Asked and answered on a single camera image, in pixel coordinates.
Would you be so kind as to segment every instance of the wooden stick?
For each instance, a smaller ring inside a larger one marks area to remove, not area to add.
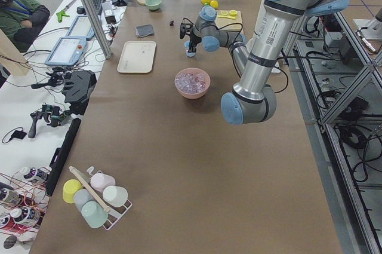
[[[111,211],[111,207],[108,206],[102,199],[101,197],[98,196],[98,194],[92,189],[92,187],[86,182],[86,180],[82,177],[82,173],[76,169],[73,166],[69,166],[69,171],[73,173],[73,175],[80,181],[80,183],[89,191],[91,196],[102,206],[103,210],[105,212],[109,213]]]

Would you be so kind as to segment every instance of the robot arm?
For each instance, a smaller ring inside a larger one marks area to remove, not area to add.
[[[204,6],[195,25],[181,26],[181,38],[190,36],[188,56],[195,55],[201,42],[206,51],[229,49],[241,79],[231,93],[221,98],[224,118],[231,124],[257,123],[272,117],[276,97],[268,77],[296,19],[341,11],[350,0],[265,0],[266,13],[258,37],[248,52],[244,39],[235,32],[218,30],[216,10]]]

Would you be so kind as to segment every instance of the white cup rack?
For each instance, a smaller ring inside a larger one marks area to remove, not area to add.
[[[106,230],[110,230],[122,217],[127,213],[127,211],[133,206],[132,202],[128,199],[125,205],[118,207],[117,210],[113,207],[106,204],[105,201],[95,192],[94,189],[89,185],[90,177],[80,172],[73,166],[69,166],[69,171],[80,181],[80,183],[84,186],[84,188],[89,191],[91,196],[98,202],[99,205],[103,208],[103,210],[109,215],[107,221],[103,224],[103,228]],[[92,176],[92,172],[94,171],[94,167],[90,167],[87,170],[87,173]]]

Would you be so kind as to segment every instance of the computer mouse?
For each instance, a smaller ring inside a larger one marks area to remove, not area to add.
[[[84,6],[77,7],[77,14],[85,14]]]

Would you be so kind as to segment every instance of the white cup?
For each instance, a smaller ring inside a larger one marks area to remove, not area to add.
[[[108,186],[102,193],[104,201],[114,207],[121,207],[127,201],[127,190],[120,186]]]
[[[115,185],[115,179],[113,176],[106,175],[104,173],[96,173],[91,177],[90,185],[96,191],[102,193],[108,186]]]

